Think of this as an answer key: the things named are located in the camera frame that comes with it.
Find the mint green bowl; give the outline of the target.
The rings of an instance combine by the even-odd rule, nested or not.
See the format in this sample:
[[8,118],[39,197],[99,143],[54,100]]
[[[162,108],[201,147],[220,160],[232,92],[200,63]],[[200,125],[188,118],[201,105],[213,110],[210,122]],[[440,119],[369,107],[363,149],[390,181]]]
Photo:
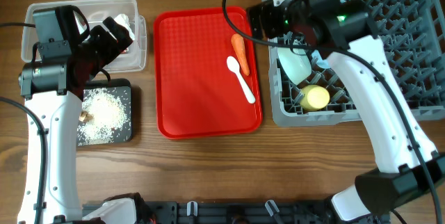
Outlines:
[[304,49],[277,49],[278,59],[289,80],[298,85],[312,73],[309,58]]

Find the red plastic tray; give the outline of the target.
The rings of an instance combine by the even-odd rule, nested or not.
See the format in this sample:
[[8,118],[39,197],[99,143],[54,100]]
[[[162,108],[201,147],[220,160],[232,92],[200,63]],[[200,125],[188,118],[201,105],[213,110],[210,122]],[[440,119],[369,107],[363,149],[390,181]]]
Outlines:
[[254,45],[245,41],[250,73],[244,79],[249,103],[227,58],[235,56],[234,30],[221,8],[177,10],[154,21],[156,118],[167,138],[242,134],[262,121],[261,92]]

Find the light blue plate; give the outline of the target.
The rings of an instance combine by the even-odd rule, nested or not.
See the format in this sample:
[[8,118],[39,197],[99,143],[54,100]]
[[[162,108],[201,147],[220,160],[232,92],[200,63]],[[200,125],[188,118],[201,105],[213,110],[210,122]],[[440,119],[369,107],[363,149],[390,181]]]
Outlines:
[[322,68],[322,69],[330,68],[329,63],[322,58],[322,56],[318,50],[313,51],[311,53],[311,57],[312,57],[312,62],[315,63],[319,68]]

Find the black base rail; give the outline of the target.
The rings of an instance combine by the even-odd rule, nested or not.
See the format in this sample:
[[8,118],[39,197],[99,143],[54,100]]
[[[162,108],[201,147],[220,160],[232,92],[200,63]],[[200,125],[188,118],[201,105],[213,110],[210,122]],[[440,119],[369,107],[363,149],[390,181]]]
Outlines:
[[232,223],[235,217],[242,217],[249,223],[261,224],[342,222],[322,200],[279,202],[273,207],[265,202],[148,202],[147,205],[154,212],[156,222],[162,224]]

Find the clear plastic bin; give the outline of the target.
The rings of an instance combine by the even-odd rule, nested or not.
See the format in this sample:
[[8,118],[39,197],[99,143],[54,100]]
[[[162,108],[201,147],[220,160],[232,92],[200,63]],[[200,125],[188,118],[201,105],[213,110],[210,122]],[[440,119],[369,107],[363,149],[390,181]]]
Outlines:
[[78,7],[85,15],[90,27],[102,25],[102,21],[107,17],[114,19],[121,13],[127,15],[135,40],[112,63],[108,64],[105,70],[110,73],[117,73],[137,72],[145,68],[148,34],[145,18],[139,14],[136,0],[72,0],[33,3],[26,11],[25,22],[28,24],[34,23],[33,13],[37,10],[65,5]]

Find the brown food chunk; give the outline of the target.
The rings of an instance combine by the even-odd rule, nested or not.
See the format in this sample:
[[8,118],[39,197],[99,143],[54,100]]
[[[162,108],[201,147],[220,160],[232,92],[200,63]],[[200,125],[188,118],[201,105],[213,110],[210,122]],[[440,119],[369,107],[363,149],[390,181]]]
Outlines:
[[82,111],[81,115],[79,116],[79,121],[82,123],[87,123],[88,121],[92,120],[93,116],[89,114],[87,111]]

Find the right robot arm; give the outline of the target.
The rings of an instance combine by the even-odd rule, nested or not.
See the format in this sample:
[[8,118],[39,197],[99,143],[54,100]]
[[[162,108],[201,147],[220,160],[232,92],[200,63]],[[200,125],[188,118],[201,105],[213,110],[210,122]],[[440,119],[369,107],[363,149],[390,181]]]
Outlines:
[[415,120],[384,44],[360,0],[265,0],[248,10],[256,39],[301,33],[346,87],[366,127],[376,168],[330,198],[338,221],[381,216],[444,182],[444,155]]

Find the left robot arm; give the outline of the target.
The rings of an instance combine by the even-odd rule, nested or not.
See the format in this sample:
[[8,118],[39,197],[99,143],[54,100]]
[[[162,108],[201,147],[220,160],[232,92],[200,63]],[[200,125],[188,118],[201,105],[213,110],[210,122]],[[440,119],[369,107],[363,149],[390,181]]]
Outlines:
[[156,216],[138,193],[107,198],[83,215],[76,186],[76,139],[84,88],[132,39],[111,17],[80,30],[77,20],[82,17],[72,5],[33,13],[38,39],[19,76],[29,146],[17,222],[153,223]]

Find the grey dishwasher rack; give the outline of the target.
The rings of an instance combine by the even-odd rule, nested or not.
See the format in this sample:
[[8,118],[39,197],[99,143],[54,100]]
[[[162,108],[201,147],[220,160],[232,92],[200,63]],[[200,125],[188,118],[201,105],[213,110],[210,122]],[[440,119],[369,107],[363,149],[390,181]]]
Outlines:
[[[444,14],[439,0],[362,0],[371,10],[385,54],[412,114],[418,121],[444,118]],[[269,84],[273,120],[280,127],[336,125],[358,121],[356,110],[339,77],[321,64],[295,85],[269,49]],[[320,111],[300,106],[301,88],[318,85],[330,92]]]

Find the white tissue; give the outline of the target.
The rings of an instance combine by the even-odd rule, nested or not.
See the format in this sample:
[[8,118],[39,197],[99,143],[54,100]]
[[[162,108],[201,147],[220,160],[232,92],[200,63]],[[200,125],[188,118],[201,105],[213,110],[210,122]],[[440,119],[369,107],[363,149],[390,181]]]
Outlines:
[[117,15],[116,17],[114,17],[114,20],[116,23],[118,23],[119,25],[123,26],[126,30],[128,30],[130,38],[134,41],[135,35],[134,35],[133,29],[131,28],[129,17],[127,15],[121,13],[121,14]]

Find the yellow plastic cup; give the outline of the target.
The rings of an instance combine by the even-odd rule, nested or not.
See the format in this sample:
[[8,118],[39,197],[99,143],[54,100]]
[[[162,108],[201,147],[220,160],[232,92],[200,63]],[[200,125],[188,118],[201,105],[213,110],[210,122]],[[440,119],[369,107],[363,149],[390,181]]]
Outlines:
[[325,108],[330,102],[329,92],[321,86],[308,85],[301,91],[300,105],[304,110],[317,111]]

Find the orange carrot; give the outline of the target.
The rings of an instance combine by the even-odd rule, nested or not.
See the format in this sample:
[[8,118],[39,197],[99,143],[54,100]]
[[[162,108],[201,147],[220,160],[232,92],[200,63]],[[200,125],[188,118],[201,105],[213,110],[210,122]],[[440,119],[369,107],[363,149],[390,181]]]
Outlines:
[[248,60],[246,57],[246,52],[245,52],[245,43],[244,43],[244,39],[241,35],[235,33],[232,37],[231,37],[231,44],[232,47],[235,51],[236,57],[238,59],[238,62],[241,66],[241,69],[244,73],[245,76],[249,76],[250,75],[250,68],[248,65]]

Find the white plastic spoon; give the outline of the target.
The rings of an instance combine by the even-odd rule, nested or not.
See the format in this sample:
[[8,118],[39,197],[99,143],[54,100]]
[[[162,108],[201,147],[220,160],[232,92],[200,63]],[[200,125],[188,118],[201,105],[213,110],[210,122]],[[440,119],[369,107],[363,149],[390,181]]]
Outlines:
[[245,95],[245,98],[247,99],[248,103],[254,104],[256,102],[255,96],[253,95],[252,91],[250,90],[250,87],[244,80],[243,76],[241,75],[241,67],[238,63],[238,61],[233,56],[228,56],[226,60],[227,68],[229,71],[233,72],[236,75],[236,78],[238,79],[238,82],[240,83],[241,89]]

